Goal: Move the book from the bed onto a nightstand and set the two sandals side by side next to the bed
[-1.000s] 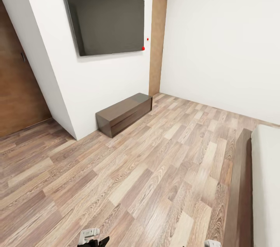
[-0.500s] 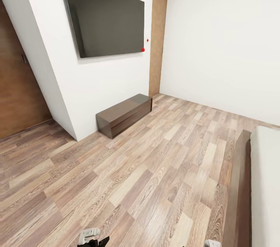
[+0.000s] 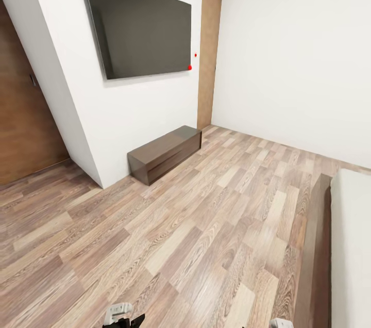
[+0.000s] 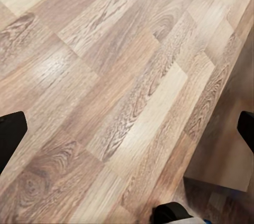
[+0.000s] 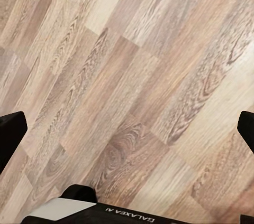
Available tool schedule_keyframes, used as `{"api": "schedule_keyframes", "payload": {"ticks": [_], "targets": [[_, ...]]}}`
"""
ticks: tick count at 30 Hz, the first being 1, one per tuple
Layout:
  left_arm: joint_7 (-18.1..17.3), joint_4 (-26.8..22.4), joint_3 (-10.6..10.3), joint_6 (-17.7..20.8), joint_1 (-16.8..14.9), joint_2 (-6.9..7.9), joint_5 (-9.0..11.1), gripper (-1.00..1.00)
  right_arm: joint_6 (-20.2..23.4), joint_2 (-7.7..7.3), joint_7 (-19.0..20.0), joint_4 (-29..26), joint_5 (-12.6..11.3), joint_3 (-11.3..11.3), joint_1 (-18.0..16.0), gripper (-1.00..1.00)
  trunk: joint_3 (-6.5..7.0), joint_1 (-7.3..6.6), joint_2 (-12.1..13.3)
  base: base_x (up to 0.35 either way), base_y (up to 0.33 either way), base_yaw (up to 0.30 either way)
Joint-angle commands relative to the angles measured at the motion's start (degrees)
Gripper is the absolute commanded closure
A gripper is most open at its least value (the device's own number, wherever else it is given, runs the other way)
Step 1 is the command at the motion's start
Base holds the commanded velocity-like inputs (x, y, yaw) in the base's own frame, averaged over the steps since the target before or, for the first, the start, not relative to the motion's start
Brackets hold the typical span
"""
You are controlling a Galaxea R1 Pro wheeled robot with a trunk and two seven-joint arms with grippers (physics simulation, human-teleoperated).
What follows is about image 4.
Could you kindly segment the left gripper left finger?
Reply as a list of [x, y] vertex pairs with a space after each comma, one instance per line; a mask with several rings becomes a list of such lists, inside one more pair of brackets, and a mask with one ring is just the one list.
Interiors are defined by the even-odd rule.
[[24, 112], [18, 111], [0, 117], [0, 174], [26, 131], [28, 131], [28, 125]]

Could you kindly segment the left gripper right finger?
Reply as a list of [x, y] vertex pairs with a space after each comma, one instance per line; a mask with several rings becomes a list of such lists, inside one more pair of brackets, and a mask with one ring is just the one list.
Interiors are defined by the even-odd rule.
[[238, 120], [237, 129], [254, 152], [254, 113], [242, 111]]

